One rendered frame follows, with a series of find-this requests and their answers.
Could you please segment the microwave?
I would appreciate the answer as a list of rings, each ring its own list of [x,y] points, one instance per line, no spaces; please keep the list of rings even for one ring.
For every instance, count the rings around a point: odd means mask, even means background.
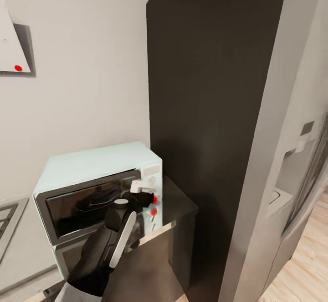
[[[51,245],[105,225],[105,214],[133,180],[155,183],[162,199],[162,159],[141,141],[50,156],[32,198]],[[136,214],[143,212],[138,208]]]

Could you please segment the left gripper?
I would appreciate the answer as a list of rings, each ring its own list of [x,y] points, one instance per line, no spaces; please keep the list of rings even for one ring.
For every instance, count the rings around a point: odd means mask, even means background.
[[[131,193],[128,190],[122,192],[123,197],[134,197],[138,202],[138,208],[146,207],[148,208],[151,203],[153,203],[154,193],[149,192],[140,192],[140,193]]]

